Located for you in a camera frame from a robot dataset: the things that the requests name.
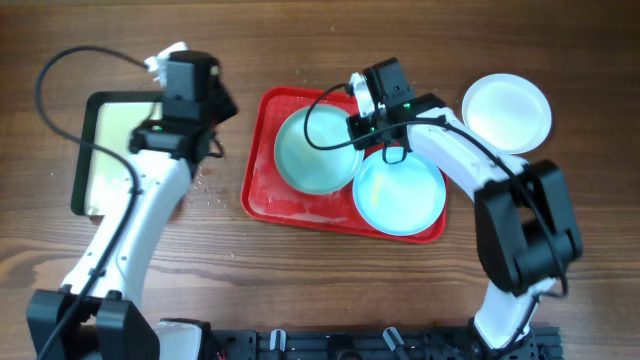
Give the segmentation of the light blue top plate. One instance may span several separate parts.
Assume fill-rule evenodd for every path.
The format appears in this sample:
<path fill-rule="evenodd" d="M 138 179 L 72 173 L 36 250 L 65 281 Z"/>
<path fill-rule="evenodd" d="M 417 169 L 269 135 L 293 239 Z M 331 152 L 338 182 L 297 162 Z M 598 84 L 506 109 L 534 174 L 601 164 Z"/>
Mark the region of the light blue top plate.
<path fill-rule="evenodd" d="M 274 143 L 274 160 L 289 186 L 305 194 L 328 195 L 353 180 L 364 152 L 351 145 L 328 148 L 350 139 L 347 117 L 339 107 L 320 104 L 303 107 L 285 120 Z"/>

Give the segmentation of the light blue plate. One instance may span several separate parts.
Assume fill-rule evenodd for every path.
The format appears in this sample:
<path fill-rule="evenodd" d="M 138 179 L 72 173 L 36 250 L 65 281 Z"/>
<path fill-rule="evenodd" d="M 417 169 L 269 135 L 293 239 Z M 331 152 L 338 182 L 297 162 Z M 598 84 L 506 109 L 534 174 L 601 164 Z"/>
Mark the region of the light blue plate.
<path fill-rule="evenodd" d="M 436 223 L 445 207 L 446 183 L 433 162 L 389 147 L 364 159 L 352 195 L 359 215 L 371 227 L 406 237 Z"/>
<path fill-rule="evenodd" d="M 350 139 L 347 117 L 339 107 L 320 104 L 303 107 L 285 120 L 274 143 L 274 160 L 289 186 L 305 194 L 328 195 L 353 180 L 364 152 L 351 145 L 328 148 Z"/>

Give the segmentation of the white plate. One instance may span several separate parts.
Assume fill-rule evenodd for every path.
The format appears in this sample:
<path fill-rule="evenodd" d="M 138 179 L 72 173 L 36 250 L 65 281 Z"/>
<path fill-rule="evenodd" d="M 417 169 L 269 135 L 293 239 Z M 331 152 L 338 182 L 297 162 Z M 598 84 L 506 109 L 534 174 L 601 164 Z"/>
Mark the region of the white plate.
<path fill-rule="evenodd" d="M 463 96 L 461 114 L 473 132 L 510 154 L 538 148 L 552 129 L 552 110 L 543 92 L 508 73 L 475 81 Z"/>

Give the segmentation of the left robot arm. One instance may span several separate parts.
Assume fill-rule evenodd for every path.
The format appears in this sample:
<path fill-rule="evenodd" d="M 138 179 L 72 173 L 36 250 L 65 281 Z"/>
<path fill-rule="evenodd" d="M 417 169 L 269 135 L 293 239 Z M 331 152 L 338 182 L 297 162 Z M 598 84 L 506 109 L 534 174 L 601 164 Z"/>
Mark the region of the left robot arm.
<path fill-rule="evenodd" d="M 187 194 L 199 163 L 212 156 L 215 126 L 238 112 L 220 80 L 217 59 L 182 50 L 151 58 L 144 68 L 163 87 L 159 116 L 128 134 L 123 156 L 74 136 L 46 114 L 37 78 L 34 101 L 43 122 L 90 153 L 101 152 L 126 170 L 111 208 L 89 247 L 56 291 L 38 290 L 27 311 L 40 359 L 200 359 L 204 327 L 150 325 L 139 302 L 151 257 L 165 225 Z"/>

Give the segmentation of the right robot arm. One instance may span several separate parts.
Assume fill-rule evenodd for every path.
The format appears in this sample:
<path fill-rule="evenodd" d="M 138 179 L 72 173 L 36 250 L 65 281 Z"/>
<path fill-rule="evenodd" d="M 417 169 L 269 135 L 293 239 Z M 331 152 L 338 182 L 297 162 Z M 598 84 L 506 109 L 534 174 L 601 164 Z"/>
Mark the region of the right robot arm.
<path fill-rule="evenodd" d="M 397 142 L 432 161 L 473 201 L 477 253 L 489 286 L 473 318 L 492 356 L 523 343 L 540 300 L 582 254 L 568 187 L 549 160 L 534 164 L 474 134 L 433 94 L 418 96 L 400 62 L 390 58 L 351 75 L 358 112 L 347 121 L 358 150 Z"/>

